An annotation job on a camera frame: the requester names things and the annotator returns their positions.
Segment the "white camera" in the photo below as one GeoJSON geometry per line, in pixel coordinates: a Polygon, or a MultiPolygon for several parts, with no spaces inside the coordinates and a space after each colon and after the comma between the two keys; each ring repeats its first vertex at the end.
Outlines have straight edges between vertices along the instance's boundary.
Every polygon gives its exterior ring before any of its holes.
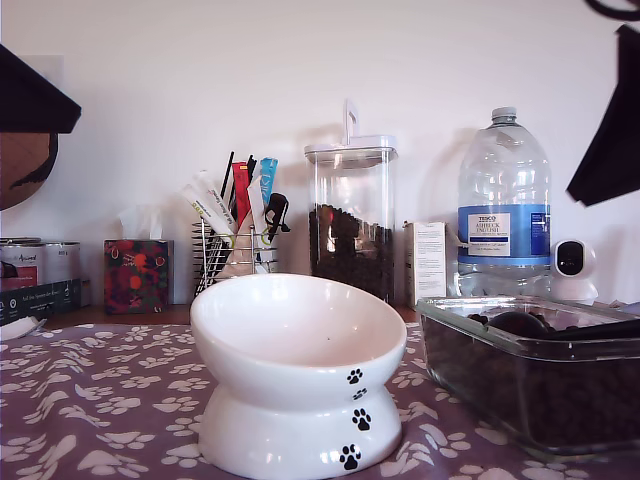
{"type": "Polygon", "coordinates": [[[551,296],[556,300],[593,305],[598,290],[591,281],[596,253],[580,240],[562,240],[551,254],[551,296]]]}

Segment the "white ceramic bowl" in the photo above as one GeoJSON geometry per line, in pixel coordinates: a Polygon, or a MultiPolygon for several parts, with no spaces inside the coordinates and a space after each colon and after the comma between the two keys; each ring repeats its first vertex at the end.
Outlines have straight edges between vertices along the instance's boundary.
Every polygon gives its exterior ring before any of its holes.
{"type": "Polygon", "coordinates": [[[204,457],[255,479],[362,470],[400,440],[384,387],[406,327],[386,303],[315,277],[221,282],[191,307],[196,346],[218,380],[200,428],[204,457]]]}

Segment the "paw print tablecloth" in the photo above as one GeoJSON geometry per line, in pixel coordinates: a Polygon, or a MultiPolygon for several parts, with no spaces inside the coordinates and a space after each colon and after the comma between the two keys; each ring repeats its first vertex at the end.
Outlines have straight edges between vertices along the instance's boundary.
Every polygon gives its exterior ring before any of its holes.
{"type": "MultiPolygon", "coordinates": [[[[631,457],[589,464],[532,459],[427,377],[420,329],[408,328],[406,354],[388,384],[402,442],[386,461],[349,478],[640,478],[640,460],[631,457]]],[[[236,478],[198,452],[215,380],[188,327],[84,325],[0,348],[2,480],[236,478]]],[[[366,428],[369,420],[358,412],[358,424],[366,428]]]]}

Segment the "black paw print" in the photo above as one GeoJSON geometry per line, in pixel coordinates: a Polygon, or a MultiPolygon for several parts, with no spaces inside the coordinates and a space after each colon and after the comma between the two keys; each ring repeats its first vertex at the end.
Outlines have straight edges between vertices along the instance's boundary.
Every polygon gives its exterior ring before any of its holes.
{"type": "Polygon", "coordinates": [[[353,396],[354,400],[359,400],[364,397],[364,394],[367,393],[367,389],[363,388],[362,390],[358,390],[356,394],[353,396]]]}
{"type": "Polygon", "coordinates": [[[365,412],[364,408],[353,411],[353,423],[358,425],[358,430],[369,430],[371,428],[371,417],[365,412]]]}
{"type": "Polygon", "coordinates": [[[340,463],[344,463],[345,470],[355,470],[358,468],[358,460],[362,457],[360,453],[360,449],[356,447],[353,443],[350,447],[346,445],[342,447],[342,453],[344,455],[340,455],[340,463]]]}
{"type": "Polygon", "coordinates": [[[353,384],[353,383],[358,383],[361,378],[362,378],[362,372],[358,368],[356,370],[351,370],[351,375],[347,377],[347,380],[349,381],[349,383],[353,384]]]}

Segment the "white wall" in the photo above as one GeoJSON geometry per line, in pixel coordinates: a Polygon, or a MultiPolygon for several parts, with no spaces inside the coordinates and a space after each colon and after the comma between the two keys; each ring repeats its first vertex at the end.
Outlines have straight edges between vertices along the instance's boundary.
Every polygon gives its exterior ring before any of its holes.
{"type": "Polygon", "coordinates": [[[199,169],[222,176],[232,149],[280,159],[277,189],[294,227],[282,254],[288,270],[306,271],[303,147],[338,140],[346,96],[364,132],[398,137],[398,227],[455,219],[470,135],[492,108],[517,106],[552,162],[554,237],[593,243],[605,300],[640,297],[640,193],[585,209],[564,192],[616,83],[618,23],[582,1],[4,0],[2,9],[3,43],[63,55],[65,90],[83,107],[49,180],[2,213],[2,234],[82,241],[97,301],[102,241],[135,203],[168,209],[176,300],[190,298],[195,218],[175,192],[199,169]]]}

